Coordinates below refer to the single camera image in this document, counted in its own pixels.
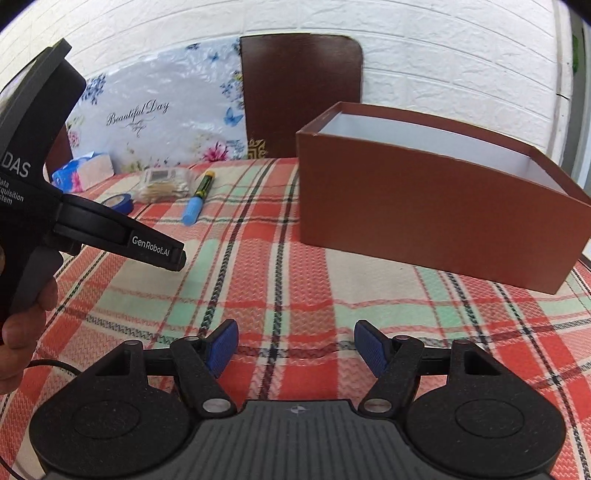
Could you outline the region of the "person's left hand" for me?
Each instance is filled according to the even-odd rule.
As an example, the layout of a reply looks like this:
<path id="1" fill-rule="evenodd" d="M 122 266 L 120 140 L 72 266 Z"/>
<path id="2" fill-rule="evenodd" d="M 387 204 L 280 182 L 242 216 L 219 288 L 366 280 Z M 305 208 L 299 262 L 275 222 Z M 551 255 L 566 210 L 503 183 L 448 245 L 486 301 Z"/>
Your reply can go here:
<path id="1" fill-rule="evenodd" d="M 37 298 L 27 309 L 21 309 L 9 316 L 1 331 L 1 394 L 16 390 L 23 373 L 36 350 L 37 342 L 44 332 L 46 315 L 57 304 L 57 284 L 53 274 L 61 265 L 59 254 L 50 254 L 41 249 L 35 254 L 41 266 L 30 264 L 19 288 L 27 293 L 35 291 Z"/>

